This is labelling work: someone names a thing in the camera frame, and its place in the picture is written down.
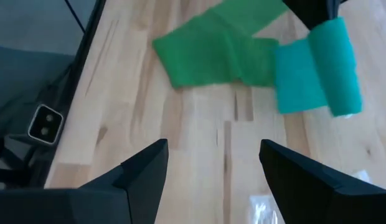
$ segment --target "butcher block countertop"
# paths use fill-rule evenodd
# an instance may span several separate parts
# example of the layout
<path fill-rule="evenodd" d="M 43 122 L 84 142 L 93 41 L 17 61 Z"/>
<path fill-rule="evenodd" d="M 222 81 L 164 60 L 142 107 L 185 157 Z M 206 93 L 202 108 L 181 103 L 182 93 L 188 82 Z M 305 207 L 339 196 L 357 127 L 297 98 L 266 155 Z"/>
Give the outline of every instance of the butcher block countertop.
<path fill-rule="evenodd" d="M 79 187 L 159 138 L 169 141 L 156 223 L 245 223 L 249 196 L 270 190 L 258 159 L 271 139 L 386 189 L 386 0 L 340 7 L 364 110 L 280 115 L 271 88 L 171 87 L 151 41 L 218 0 L 107 0 L 46 187 Z M 308 30 L 287 11 L 257 36 L 282 44 Z"/>

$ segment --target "teal foam roll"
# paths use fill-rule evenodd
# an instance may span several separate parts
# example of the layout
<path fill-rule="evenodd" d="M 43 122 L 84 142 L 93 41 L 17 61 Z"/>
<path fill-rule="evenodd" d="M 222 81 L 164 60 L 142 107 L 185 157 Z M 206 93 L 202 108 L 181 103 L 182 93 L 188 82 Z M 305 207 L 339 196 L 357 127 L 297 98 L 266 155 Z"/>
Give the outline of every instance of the teal foam roll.
<path fill-rule="evenodd" d="M 275 54 L 280 113 L 325 105 L 333 116 L 361 112 L 354 51 L 342 18 L 315 27 L 306 39 L 280 46 Z"/>
<path fill-rule="evenodd" d="M 276 97 L 281 114 L 326 106 L 327 101 L 316 72 L 307 39 L 276 50 Z"/>
<path fill-rule="evenodd" d="M 361 112 L 356 61 L 343 18 L 315 27 L 308 40 L 331 113 L 342 116 Z"/>

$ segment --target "wooden table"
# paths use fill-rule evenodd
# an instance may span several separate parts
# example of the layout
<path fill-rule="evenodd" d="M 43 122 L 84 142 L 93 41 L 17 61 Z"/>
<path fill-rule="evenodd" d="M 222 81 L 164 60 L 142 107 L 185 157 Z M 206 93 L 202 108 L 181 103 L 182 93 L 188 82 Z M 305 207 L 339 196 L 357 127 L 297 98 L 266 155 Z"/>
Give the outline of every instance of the wooden table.
<path fill-rule="evenodd" d="M 168 138 L 156 223 L 243 223 L 249 195 L 270 193 L 258 160 L 269 138 L 386 188 L 386 0 L 341 6 L 364 97 L 351 119 L 327 108 L 282 116 L 274 90 L 239 83 L 173 90 L 151 40 L 218 2 L 107 0 L 46 187 L 78 187 Z M 307 32 L 287 12 L 258 36 Z"/>

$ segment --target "black cable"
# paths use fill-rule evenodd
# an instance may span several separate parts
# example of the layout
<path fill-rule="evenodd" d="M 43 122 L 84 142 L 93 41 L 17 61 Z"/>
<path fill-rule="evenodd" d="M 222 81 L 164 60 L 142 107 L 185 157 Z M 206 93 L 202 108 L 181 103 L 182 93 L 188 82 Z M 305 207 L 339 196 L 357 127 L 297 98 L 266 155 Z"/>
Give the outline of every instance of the black cable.
<path fill-rule="evenodd" d="M 76 20 L 77 24 L 80 26 L 82 32 L 85 34 L 85 29 L 82 26 L 82 23 L 80 19 L 78 18 L 77 14 L 75 13 L 73 7 L 71 6 L 70 2 L 68 0 L 64 0 L 66 2 L 66 5 L 68 9 L 70 10 L 71 14 L 73 14 L 74 19 Z"/>

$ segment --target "green cloth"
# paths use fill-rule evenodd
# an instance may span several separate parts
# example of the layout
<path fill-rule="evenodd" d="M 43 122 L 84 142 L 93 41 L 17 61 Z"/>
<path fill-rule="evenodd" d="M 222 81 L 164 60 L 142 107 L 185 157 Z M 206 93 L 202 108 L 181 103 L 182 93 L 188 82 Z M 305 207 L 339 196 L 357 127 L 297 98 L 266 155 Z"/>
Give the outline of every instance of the green cloth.
<path fill-rule="evenodd" d="M 272 86 L 274 39 L 252 38 L 286 6 L 280 0 L 226 0 L 153 41 L 171 84 L 229 83 Z"/>
<path fill-rule="evenodd" d="M 315 27 L 307 39 L 276 51 L 280 113 L 328 105 L 334 116 L 359 113 L 362 98 L 354 51 L 343 18 Z"/>

